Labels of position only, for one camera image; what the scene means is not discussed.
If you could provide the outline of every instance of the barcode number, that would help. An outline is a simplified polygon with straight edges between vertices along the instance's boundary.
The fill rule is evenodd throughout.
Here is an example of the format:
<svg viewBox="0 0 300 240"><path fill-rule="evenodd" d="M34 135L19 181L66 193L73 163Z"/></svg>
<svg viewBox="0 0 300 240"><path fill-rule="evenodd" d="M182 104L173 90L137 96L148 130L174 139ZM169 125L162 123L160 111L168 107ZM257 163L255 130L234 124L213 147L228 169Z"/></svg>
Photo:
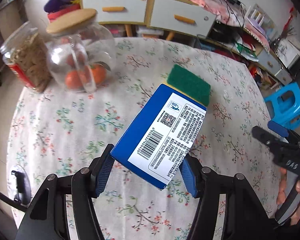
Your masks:
<svg viewBox="0 0 300 240"><path fill-rule="evenodd" d="M149 160L154 150L160 143L162 137L162 134L152 129L147 136L148 139L142 143L141 149L139 148L138 154L144 157L146 160Z"/></svg>

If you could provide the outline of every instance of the pink cloth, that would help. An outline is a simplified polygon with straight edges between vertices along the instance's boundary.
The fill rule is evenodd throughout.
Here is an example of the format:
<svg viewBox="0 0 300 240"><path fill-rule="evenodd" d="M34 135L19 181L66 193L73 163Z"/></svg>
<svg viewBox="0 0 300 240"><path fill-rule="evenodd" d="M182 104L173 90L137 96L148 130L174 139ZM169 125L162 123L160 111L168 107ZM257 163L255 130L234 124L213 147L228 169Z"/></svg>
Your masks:
<svg viewBox="0 0 300 240"><path fill-rule="evenodd" d="M219 22L222 22L223 24L226 24L229 26L234 26L234 27L240 27L243 24L243 18L240 13L237 13L236 15L230 14L230 18L229 18L229 13L228 13L227 7L224 6L223 4L220 4L219 1L214 1L214 0L190 0L190 1L203 7L205 10L215 14L217 16L216 20ZM269 52L270 46L269 46L269 43L268 43L267 39L265 38L265 36L263 36L248 21L244 21L244 28L246 30L248 30L250 32L250 34L257 41L259 41L263 45L263 47Z"/></svg>

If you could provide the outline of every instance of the floor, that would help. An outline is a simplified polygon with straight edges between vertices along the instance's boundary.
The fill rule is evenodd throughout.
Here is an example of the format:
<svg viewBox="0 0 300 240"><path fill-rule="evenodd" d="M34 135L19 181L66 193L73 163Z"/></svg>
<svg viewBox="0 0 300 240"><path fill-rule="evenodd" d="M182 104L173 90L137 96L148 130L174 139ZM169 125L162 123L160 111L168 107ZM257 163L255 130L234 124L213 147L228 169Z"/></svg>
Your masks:
<svg viewBox="0 0 300 240"><path fill-rule="evenodd" d="M10 124L23 84L9 68L2 71L0 87L0 192L8 194L6 179L6 153ZM0 208L12 217L10 206L0 201Z"/></svg>

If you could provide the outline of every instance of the floral tablecloth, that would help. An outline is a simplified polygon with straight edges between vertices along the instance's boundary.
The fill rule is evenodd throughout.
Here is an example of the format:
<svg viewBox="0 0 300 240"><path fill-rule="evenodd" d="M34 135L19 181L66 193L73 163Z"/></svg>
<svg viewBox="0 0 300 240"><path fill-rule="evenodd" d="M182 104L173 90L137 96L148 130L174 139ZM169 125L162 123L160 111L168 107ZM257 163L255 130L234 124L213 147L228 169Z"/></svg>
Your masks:
<svg viewBox="0 0 300 240"><path fill-rule="evenodd" d="M50 173L66 176L88 166L108 143L116 144L174 64L211 85L210 104L191 155L217 173L243 173L267 214L276 210L278 169L267 148L251 137L266 127L268 111L245 65L213 52L159 39L117 38L113 78L93 94L67 93L52 81L43 94L23 89L8 140L7 173L26 170L32 196ZM70 236L77 239L71 197ZM198 200L178 172L160 191L114 163L106 189L94 200L105 239L186 239ZM222 233L220 197L215 239ZM23 213L13 209L17 226Z"/></svg>

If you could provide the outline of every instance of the chair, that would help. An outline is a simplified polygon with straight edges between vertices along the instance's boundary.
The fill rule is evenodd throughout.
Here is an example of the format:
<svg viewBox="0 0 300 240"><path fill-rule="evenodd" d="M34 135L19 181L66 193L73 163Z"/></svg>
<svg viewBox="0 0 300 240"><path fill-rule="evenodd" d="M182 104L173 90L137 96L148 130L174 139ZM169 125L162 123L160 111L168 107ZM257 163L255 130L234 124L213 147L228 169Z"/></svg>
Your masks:
<svg viewBox="0 0 300 240"><path fill-rule="evenodd" d="M272 121L291 130L300 125L300 88L297 83L281 88L265 98L265 103Z"/></svg>

